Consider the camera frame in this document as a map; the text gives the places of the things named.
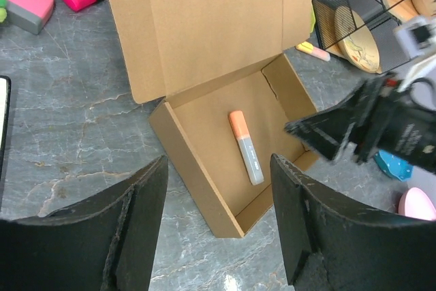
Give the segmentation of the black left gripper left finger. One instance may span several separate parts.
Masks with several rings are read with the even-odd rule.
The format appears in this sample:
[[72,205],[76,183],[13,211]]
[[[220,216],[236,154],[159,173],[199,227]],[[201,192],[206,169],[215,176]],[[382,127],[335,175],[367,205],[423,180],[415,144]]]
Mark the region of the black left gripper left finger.
[[45,217],[1,221],[2,290],[147,290],[168,159]]

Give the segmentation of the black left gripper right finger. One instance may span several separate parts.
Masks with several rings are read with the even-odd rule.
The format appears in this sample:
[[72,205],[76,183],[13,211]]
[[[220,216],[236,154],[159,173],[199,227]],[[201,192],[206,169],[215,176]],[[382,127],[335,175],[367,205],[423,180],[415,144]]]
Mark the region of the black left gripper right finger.
[[363,204],[274,154],[273,202],[296,290],[434,290],[435,223]]

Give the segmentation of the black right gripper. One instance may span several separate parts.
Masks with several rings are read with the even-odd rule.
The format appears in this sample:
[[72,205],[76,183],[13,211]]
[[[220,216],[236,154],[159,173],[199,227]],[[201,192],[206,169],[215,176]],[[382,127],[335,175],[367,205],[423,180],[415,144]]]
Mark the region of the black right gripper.
[[363,80],[341,102],[285,124],[284,130],[330,162],[337,161],[354,133],[354,161],[387,151],[427,172],[435,171],[435,110],[419,104],[413,86],[399,92],[394,77]]

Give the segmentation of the brown cardboard box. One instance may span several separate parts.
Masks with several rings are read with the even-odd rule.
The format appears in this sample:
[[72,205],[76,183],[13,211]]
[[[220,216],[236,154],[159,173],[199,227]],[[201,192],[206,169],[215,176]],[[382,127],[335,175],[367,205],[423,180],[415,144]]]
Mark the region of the brown cardboard box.
[[[310,35],[311,0],[108,0],[131,93],[212,233],[241,238],[272,206],[270,156],[317,155],[284,132],[315,113],[285,51]],[[264,182],[252,185],[228,115],[241,110]]]

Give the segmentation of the orange highlighter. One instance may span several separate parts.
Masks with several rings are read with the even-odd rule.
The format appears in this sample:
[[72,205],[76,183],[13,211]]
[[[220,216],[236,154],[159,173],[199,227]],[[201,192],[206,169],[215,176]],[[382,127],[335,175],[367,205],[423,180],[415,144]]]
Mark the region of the orange highlighter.
[[241,110],[235,110],[232,111],[228,117],[234,137],[238,143],[249,180],[252,185],[259,185],[260,183],[264,182],[264,175],[249,133],[245,116]]

